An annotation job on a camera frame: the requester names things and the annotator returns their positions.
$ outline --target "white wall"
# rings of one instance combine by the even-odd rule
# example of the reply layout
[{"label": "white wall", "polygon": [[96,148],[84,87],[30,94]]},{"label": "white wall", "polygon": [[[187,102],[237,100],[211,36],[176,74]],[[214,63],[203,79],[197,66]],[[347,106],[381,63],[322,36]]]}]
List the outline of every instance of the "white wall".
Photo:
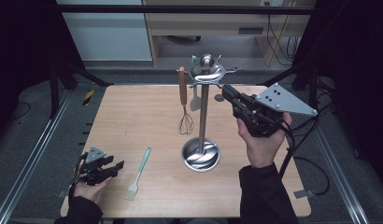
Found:
[{"label": "white wall", "polygon": [[[57,0],[59,5],[142,5],[141,0]],[[83,61],[151,61],[141,13],[63,13]]]}]

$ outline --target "black sleeve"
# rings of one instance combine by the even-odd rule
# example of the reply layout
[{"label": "black sleeve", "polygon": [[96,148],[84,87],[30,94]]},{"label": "black sleeve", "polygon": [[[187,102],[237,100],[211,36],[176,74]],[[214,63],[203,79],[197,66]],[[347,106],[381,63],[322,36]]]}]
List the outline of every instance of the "black sleeve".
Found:
[{"label": "black sleeve", "polygon": [[98,224],[102,215],[96,203],[82,197],[75,197],[67,216],[56,219],[54,224]]},{"label": "black sleeve", "polygon": [[242,224],[299,223],[274,164],[239,171]]}]

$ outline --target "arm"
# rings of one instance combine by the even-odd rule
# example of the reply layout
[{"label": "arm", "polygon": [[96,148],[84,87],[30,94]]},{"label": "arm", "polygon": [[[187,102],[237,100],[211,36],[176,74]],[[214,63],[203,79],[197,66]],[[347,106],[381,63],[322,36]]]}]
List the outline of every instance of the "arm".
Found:
[{"label": "arm", "polygon": [[[290,114],[284,113],[284,120],[291,124]],[[255,138],[249,134],[241,119],[237,120],[237,124],[238,134],[247,144],[250,162],[250,166],[239,172],[241,223],[298,223],[274,164],[274,157],[285,139],[284,132],[278,130],[269,138]]]},{"label": "arm", "polygon": [[66,217],[60,217],[54,224],[79,224],[79,223],[99,223],[103,213],[99,206],[94,202],[99,192],[104,189],[112,177],[109,177],[96,186],[89,186],[86,183],[78,182],[75,186],[74,198],[69,204]]}]

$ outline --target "table top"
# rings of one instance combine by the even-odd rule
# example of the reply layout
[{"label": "table top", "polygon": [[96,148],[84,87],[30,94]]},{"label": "table top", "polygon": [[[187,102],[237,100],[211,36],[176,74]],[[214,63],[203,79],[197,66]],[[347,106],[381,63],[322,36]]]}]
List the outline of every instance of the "table top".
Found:
[{"label": "table top", "polygon": [[[265,87],[236,86],[248,95]],[[197,87],[200,95],[201,86]],[[84,151],[98,147],[113,155],[113,166],[124,160],[124,168],[95,201],[104,217],[239,217],[241,188],[238,171],[249,165],[245,142],[238,136],[233,110],[227,101],[215,96],[221,89],[211,86],[208,95],[206,138],[220,148],[221,158],[213,170],[200,173],[186,167],[180,152],[183,146],[199,135],[200,110],[191,111],[193,89],[188,88],[187,112],[192,116],[192,134],[179,134],[183,117],[179,87],[173,86],[110,86],[97,112]],[[286,155],[284,141],[275,162],[279,168]],[[147,147],[148,162],[139,178],[135,200],[124,196],[134,182]],[[303,189],[295,163],[291,160],[283,177],[285,188],[298,217],[310,215],[307,198],[296,199],[293,192]],[[61,215],[68,209],[64,200]]]}]

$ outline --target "round metal base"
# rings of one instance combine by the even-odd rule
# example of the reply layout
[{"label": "round metal base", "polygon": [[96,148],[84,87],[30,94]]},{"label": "round metal base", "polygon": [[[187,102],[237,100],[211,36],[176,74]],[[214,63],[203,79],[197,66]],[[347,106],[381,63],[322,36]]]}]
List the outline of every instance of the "round metal base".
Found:
[{"label": "round metal base", "polygon": [[191,170],[207,172],[215,168],[220,160],[220,149],[215,142],[205,138],[204,150],[200,154],[199,139],[193,138],[182,148],[181,159]]}]

